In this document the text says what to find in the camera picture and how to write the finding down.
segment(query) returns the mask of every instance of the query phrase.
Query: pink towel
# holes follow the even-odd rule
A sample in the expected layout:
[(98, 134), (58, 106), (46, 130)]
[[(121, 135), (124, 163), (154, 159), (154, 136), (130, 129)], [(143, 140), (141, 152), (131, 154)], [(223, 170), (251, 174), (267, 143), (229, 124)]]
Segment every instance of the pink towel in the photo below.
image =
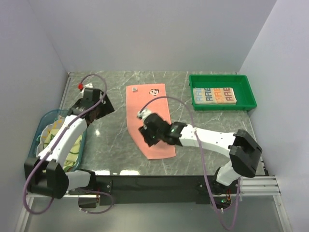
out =
[[(135, 85), (126, 87), (126, 123), (132, 139), (147, 157), (147, 159), (165, 159), (176, 156), (175, 146), (162, 141), (149, 147), (139, 132), (143, 125), (137, 118), (137, 113), (151, 99), (158, 96), (166, 96), (165, 84)], [(147, 109), (157, 113), (168, 123), (171, 123), (169, 105), (167, 99), (158, 99), (147, 106)]]

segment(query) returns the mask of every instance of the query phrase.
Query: blue basket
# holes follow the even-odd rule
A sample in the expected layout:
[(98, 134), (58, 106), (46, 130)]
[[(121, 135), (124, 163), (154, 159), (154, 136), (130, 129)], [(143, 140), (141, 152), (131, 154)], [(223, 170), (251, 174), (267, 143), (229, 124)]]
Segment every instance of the blue basket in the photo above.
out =
[[(68, 113), (67, 110), (52, 110), (52, 111), (46, 113), (41, 118), (40, 123), (39, 123), (38, 128), (37, 128), (37, 131), (35, 132), (28, 157), (36, 157), (37, 146), (40, 144), (38, 137), (42, 134), (45, 127), (47, 127), (50, 124), (53, 124), (56, 120), (58, 120), (59, 116), (66, 117), (67, 113)], [(82, 135), (81, 147), (80, 147), (80, 150), (79, 150), (79, 154), (78, 154), (76, 164), (75, 164), (74, 167), (70, 168), (69, 172), (75, 171), (76, 169), (78, 169), (79, 165), (81, 164), (83, 149), (84, 149), (84, 145), (85, 145), (85, 141), (86, 141), (86, 134), (87, 134), (87, 129), (83, 132), (83, 135)]]

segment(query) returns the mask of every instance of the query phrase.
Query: green tray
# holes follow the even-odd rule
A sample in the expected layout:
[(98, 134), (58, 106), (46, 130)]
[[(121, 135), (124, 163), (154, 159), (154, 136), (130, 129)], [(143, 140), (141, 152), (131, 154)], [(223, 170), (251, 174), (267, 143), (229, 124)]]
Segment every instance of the green tray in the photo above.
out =
[[(189, 83), (192, 95), (192, 105), (194, 110), (246, 110), (256, 107), (256, 101), (252, 93), (249, 81), (245, 75), (190, 75)], [(198, 105), (195, 104), (194, 88), (224, 88), (231, 87), (236, 97), (235, 105), (216, 104)]]

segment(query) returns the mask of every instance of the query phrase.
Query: marble tabletop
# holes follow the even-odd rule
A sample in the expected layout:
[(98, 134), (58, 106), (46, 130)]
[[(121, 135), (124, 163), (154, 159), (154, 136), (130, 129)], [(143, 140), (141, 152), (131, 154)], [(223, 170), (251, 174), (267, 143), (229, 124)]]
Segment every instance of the marble tabletop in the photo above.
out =
[[(70, 73), (65, 90), (62, 109), (70, 108), (80, 97), (77, 88), (80, 80), (95, 72)], [(202, 175), (203, 169), (199, 148), (176, 147), (176, 157), (147, 160), (133, 142), (126, 126), (126, 86), (138, 84), (166, 85), (166, 93), (185, 102), (194, 114), (197, 127), (237, 132), (245, 129), (253, 135), (252, 125), (245, 111), (193, 111), (189, 75), (210, 72), (144, 72), (114, 71), (96, 72), (104, 77), (108, 85), (108, 97), (115, 112), (92, 123), (87, 130), (86, 143), (80, 168), (93, 170), (99, 175)], [(90, 77), (85, 84), (104, 89), (97, 77)], [(186, 109), (178, 102), (168, 100), (171, 120), (190, 123)], [(218, 167), (225, 165), (228, 158), (216, 152), (205, 150), (205, 164), (208, 174), (214, 174)], [(260, 162), (257, 175), (265, 175)]]

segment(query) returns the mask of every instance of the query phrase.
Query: cartoon panda face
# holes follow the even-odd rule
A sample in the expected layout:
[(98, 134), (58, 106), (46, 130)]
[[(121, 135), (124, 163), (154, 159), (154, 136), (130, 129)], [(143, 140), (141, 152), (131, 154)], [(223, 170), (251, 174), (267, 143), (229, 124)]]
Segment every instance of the cartoon panda face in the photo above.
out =
[(159, 93), (159, 90), (156, 88), (153, 88), (149, 91), (149, 94), (153, 95), (154, 97), (158, 95), (158, 93)]

